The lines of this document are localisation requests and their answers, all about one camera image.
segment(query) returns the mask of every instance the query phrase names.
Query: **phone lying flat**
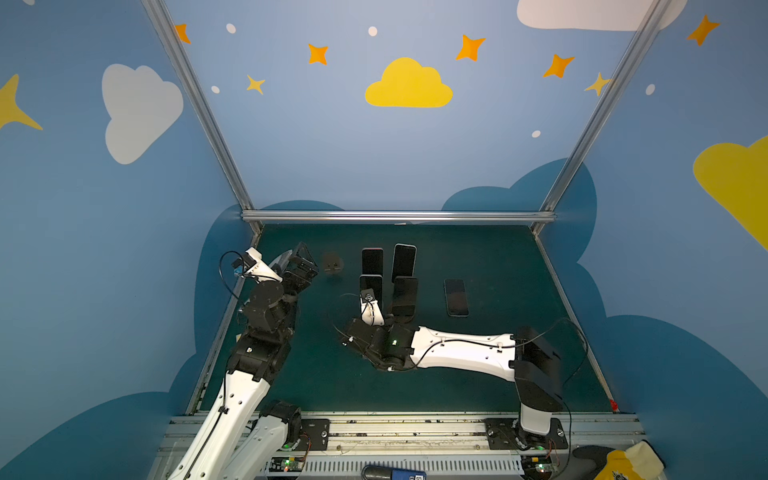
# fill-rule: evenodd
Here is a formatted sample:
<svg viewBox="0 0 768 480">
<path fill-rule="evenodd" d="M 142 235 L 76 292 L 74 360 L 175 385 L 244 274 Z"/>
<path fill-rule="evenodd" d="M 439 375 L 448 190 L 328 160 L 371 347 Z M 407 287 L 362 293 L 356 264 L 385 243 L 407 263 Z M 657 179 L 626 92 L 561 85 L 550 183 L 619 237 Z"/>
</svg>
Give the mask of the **phone lying flat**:
<svg viewBox="0 0 768 480">
<path fill-rule="evenodd" d="M 464 280 L 445 281 L 445 307 L 448 309 L 448 316 L 469 316 Z"/>
</svg>

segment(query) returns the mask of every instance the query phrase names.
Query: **yellow cloud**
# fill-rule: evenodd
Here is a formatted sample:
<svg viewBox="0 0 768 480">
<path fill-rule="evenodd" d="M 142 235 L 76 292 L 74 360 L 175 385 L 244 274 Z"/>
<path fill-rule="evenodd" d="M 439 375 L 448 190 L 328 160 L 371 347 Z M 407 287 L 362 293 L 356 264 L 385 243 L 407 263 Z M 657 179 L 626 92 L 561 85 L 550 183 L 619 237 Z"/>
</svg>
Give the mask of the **yellow cloud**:
<svg viewBox="0 0 768 480">
<path fill-rule="evenodd" d="M 717 144 L 694 162 L 699 184 L 768 249 L 768 137 L 743 147 Z"/>
<path fill-rule="evenodd" d="M 453 91 L 432 67 L 412 58 L 398 58 L 387 66 L 382 80 L 366 90 L 366 100 L 376 107 L 435 108 L 448 104 Z"/>
</svg>

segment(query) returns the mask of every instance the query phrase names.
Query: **upright phone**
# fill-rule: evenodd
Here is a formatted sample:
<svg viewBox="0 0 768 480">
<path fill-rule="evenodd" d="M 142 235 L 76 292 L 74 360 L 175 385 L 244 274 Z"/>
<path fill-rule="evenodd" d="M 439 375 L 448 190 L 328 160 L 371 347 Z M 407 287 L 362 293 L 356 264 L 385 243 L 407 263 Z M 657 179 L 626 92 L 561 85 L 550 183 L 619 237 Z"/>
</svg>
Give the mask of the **upright phone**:
<svg viewBox="0 0 768 480">
<path fill-rule="evenodd" d="M 412 276 L 395 278 L 395 289 L 392 292 L 392 305 L 389 311 L 395 316 L 396 322 L 410 322 L 416 314 L 416 294 L 419 291 L 419 279 Z"/>
<path fill-rule="evenodd" d="M 362 249 L 362 274 L 384 275 L 384 249 Z"/>
<path fill-rule="evenodd" d="M 398 276 L 413 276 L 416 265 L 416 247 L 398 243 L 395 245 L 395 256 L 392 259 L 392 283 Z"/>
<path fill-rule="evenodd" d="M 384 277 L 381 275 L 361 275 L 360 276 L 360 291 L 373 290 L 373 296 L 379 302 L 379 308 L 383 309 L 382 293 L 384 290 Z"/>
</svg>

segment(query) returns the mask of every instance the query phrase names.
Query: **smartphone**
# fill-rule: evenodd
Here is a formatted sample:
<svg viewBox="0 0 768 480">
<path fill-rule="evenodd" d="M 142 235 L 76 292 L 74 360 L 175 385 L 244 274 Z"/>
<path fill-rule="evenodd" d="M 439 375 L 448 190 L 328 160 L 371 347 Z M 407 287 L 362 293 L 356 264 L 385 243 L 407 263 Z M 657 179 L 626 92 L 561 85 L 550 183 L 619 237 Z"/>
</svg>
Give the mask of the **smartphone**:
<svg viewBox="0 0 768 480">
<path fill-rule="evenodd" d="M 382 291 L 384 290 L 384 277 L 381 275 L 361 275 L 360 276 L 360 291 L 373 290 L 373 296 L 379 302 L 379 308 L 383 310 L 382 306 Z"/>
<path fill-rule="evenodd" d="M 469 316 L 464 280 L 445 281 L 445 305 L 448 308 L 448 316 Z"/>
<path fill-rule="evenodd" d="M 416 247 L 398 243 L 395 245 L 395 257 L 392 259 L 392 283 L 398 276 L 413 276 L 416 265 Z"/>
<path fill-rule="evenodd" d="M 395 289 L 392 293 L 392 305 L 389 312 L 398 318 L 409 322 L 416 314 L 416 294 L 419 291 L 419 279 L 412 276 L 395 278 Z"/>
<path fill-rule="evenodd" d="M 384 275 L 384 249 L 362 249 L 362 274 Z"/>
</svg>

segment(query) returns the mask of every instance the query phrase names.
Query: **yellow star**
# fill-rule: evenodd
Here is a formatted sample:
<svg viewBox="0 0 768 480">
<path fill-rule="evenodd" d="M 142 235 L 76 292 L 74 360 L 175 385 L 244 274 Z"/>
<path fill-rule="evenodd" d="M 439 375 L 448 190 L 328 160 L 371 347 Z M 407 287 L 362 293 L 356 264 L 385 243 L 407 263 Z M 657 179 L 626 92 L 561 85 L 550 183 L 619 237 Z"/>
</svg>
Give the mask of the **yellow star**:
<svg viewBox="0 0 768 480">
<path fill-rule="evenodd" d="M 246 90 L 258 90 L 260 94 L 264 95 L 264 92 L 261 91 L 261 84 L 265 81 L 255 81 L 253 80 L 250 75 L 248 75 L 248 80 L 250 80 L 250 85 L 248 85 L 248 88 Z"/>
<path fill-rule="evenodd" d="M 595 80 L 592 85 L 590 85 L 589 87 L 586 87 L 584 91 L 594 90 L 599 97 L 600 94 L 603 93 L 603 87 L 607 85 L 608 82 L 611 80 L 612 80 L 611 78 L 603 79 L 603 74 L 601 72 L 598 72 L 598 79 Z"/>
<path fill-rule="evenodd" d="M 18 75 L 8 80 L 3 88 L 0 88 L 0 128 L 12 121 L 42 130 L 43 127 L 32 120 L 21 108 L 16 105 L 16 88 L 18 87 Z"/>
</svg>

